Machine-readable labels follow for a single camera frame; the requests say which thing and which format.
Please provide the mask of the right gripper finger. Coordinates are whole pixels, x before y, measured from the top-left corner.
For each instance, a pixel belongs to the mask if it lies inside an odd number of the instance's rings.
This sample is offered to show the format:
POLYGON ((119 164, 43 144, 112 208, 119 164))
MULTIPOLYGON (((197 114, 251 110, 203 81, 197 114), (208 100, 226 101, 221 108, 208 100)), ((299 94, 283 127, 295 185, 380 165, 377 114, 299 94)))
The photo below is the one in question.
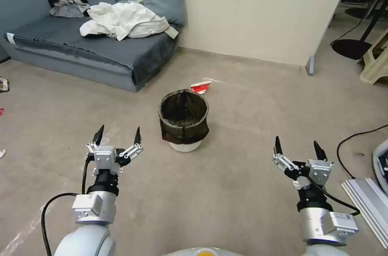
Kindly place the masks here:
POLYGON ((325 151, 320 147, 317 141, 314 141, 314 149, 315 149, 317 160, 324 161, 328 163, 330 166, 333 165, 333 162, 328 160, 325 151))
POLYGON ((280 139, 278 136, 276 136, 275 138, 272 162, 283 172, 286 170, 294 171, 297 169, 297 166, 283 154, 280 139))

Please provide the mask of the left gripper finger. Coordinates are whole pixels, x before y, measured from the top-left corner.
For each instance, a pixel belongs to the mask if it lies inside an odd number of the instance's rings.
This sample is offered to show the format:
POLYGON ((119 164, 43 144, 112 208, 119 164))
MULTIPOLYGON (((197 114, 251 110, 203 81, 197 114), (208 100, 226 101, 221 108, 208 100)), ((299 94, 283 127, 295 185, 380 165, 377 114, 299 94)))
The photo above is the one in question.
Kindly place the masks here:
POLYGON ((99 130, 95 133, 92 141, 86 144, 89 153, 94 153, 94 151, 101 144, 101 140, 103 138, 104 125, 102 125, 99 130))
POLYGON ((141 144, 140 127, 137 127, 134 143, 119 154, 119 158, 134 159, 143 151, 143 145, 141 144))

